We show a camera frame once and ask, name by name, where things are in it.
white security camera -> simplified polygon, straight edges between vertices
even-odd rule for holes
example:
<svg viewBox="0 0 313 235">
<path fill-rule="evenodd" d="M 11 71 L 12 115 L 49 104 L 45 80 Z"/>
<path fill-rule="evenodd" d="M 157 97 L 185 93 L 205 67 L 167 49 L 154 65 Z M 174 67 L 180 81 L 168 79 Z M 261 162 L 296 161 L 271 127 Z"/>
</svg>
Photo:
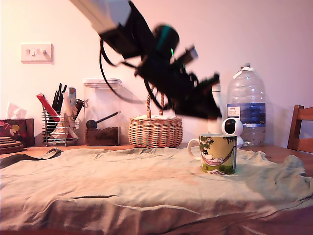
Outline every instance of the white security camera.
<svg viewBox="0 0 313 235">
<path fill-rule="evenodd" d="M 244 126 L 238 118 L 230 117 L 223 121 L 222 132 L 229 135 L 237 135 L 237 147 L 241 148 L 244 144 L 240 135 L 243 133 Z"/>
</svg>

basket handle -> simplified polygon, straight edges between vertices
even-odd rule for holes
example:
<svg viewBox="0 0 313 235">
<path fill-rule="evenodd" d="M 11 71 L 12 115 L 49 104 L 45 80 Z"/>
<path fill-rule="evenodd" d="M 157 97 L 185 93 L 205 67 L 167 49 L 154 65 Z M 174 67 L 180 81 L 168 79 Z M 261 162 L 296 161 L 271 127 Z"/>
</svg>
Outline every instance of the basket handle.
<svg viewBox="0 0 313 235">
<path fill-rule="evenodd" d="M 148 94 L 148 98 L 147 98 L 147 117 L 151 118 L 151 109 L 150 109 L 150 102 L 151 101 L 151 97 L 150 94 Z M 164 108 L 164 94 L 161 93 L 161 107 Z M 159 115 L 163 115 L 163 110 L 160 109 Z"/>
</svg>

light switch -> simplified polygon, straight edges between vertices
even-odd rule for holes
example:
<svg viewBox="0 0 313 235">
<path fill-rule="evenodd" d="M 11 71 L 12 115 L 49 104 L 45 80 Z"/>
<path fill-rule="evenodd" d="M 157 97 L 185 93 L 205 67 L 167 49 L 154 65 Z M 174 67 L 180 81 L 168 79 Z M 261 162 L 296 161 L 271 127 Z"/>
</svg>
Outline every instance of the light switch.
<svg viewBox="0 0 313 235">
<path fill-rule="evenodd" d="M 52 44 L 21 44 L 22 62 L 52 62 Z"/>
</svg>

black spoon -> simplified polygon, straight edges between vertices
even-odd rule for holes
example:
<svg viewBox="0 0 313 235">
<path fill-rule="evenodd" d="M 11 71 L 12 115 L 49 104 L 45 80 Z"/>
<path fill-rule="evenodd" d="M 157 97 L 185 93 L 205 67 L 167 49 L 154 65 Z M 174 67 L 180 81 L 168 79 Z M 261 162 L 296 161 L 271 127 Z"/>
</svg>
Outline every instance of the black spoon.
<svg viewBox="0 0 313 235">
<path fill-rule="evenodd" d="M 115 116 L 115 115 L 117 115 L 117 114 L 120 114 L 120 113 L 121 113 L 121 111 L 118 111 L 118 112 L 116 112 L 116 113 L 114 113 L 114 114 L 111 114 L 111 115 L 109 115 L 109 116 L 107 116 L 107 117 L 105 117 L 105 118 L 102 118 L 102 119 L 100 119 L 100 120 L 98 120 L 98 121 L 89 120 L 89 121 L 86 123 L 86 127 L 87 127 L 88 130 L 97 129 L 97 127 L 98 127 L 97 123 L 100 123 L 100 122 L 102 122 L 102 121 L 104 121 L 104 120 L 107 120 L 107 119 L 109 119 L 109 118 L 111 118 L 111 117 L 113 117 L 113 116 Z"/>
</svg>

black cable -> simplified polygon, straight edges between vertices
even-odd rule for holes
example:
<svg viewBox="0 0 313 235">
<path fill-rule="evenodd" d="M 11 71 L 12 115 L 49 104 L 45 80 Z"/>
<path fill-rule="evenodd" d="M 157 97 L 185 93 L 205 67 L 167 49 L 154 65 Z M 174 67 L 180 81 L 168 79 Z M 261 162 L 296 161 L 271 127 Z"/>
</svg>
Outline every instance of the black cable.
<svg viewBox="0 0 313 235">
<path fill-rule="evenodd" d="M 105 52 L 105 50 L 104 50 L 103 43 L 104 43 L 104 41 L 103 41 L 103 39 L 101 39 L 101 40 L 100 40 L 100 47 L 101 47 L 100 50 L 102 50 L 103 58 L 105 59 L 105 61 L 106 61 L 109 65 L 114 66 L 114 67 L 117 67 L 117 66 L 119 66 L 119 64 L 123 64 L 123 65 L 126 65 L 126 66 L 128 66 L 128 67 L 137 69 L 137 67 L 136 67 L 135 65 L 132 65 L 132 64 L 126 62 L 126 61 L 120 61 L 120 62 L 118 62 L 116 65 L 113 64 L 113 63 L 111 62 L 111 60 L 108 58 L 108 56 L 107 56 L 107 54 L 106 54 L 106 52 Z"/>
<path fill-rule="evenodd" d="M 104 80 L 106 81 L 108 87 L 111 89 L 111 91 L 116 94 L 117 97 L 119 97 L 120 99 L 128 102 L 128 103 L 136 103 L 136 104 L 144 104 L 145 101 L 142 101 L 142 100 L 132 100 L 132 99 L 128 99 L 128 98 L 125 98 L 123 96 L 121 96 L 120 94 L 118 94 L 113 88 L 112 86 L 109 84 L 109 82 L 107 81 L 107 78 L 105 77 L 104 75 L 104 72 L 103 72 L 103 68 L 102 68 L 102 55 L 105 54 L 104 52 L 104 48 L 103 48 L 103 40 L 101 40 L 101 46 L 100 46 L 100 56 L 99 56 L 99 65 L 100 65 L 100 70 L 101 70 L 101 73 L 102 73 L 102 76 L 104 78 Z"/>
<path fill-rule="evenodd" d="M 103 76 L 104 80 L 106 81 L 108 87 L 109 87 L 109 88 L 111 89 L 111 91 L 112 91 L 114 94 L 116 94 L 120 99 L 122 99 L 122 100 L 124 100 L 124 101 L 126 101 L 126 102 L 128 102 L 128 103 L 137 103 L 137 104 L 143 104 L 143 103 L 145 103 L 145 101 L 142 101 L 142 100 L 132 100 L 132 99 L 128 99 L 128 98 L 125 98 L 125 97 L 121 96 L 121 95 L 118 94 L 118 93 L 112 88 L 112 86 L 109 84 L 109 82 L 107 81 L 107 78 L 105 77 L 104 72 L 103 72 L 103 68 L 102 68 L 102 58 L 101 58 L 101 56 L 103 56 L 103 58 L 105 59 L 105 61 L 106 61 L 109 65 L 114 66 L 114 67 L 118 66 L 119 64 L 123 64 L 123 65 L 126 65 L 126 66 L 131 67 L 131 68 L 137 68 L 137 67 L 134 66 L 134 65 L 132 65 L 132 64 L 130 64 L 130 63 L 128 63 L 128 62 L 126 62 L 126 61 L 119 62 L 117 65 L 113 64 L 113 63 L 111 62 L 111 60 L 108 58 L 106 52 L 104 51 L 103 42 L 104 42 L 104 41 L 101 39 L 101 40 L 100 40 L 99 65 L 100 65 L 100 70 L 101 70 L 102 76 Z M 157 106 L 159 109 L 168 110 L 168 109 L 171 108 L 170 102 L 167 103 L 167 104 L 162 108 L 162 106 L 161 106 L 161 105 L 159 104 L 159 102 L 157 101 L 155 95 L 152 93 L 151 88 L 150 88 L 150 86 L 149 86 L 149 83 L 148 83 L 148 81 L 147 81 L 145 78 L 144 78 L 144 83 L 145 83 L 146 89 L 147 89 L 147 91 L 148 91 L 150 97 L 152 98 L 153 102 L 156 104 L 156 106 Z"/>
</svg>

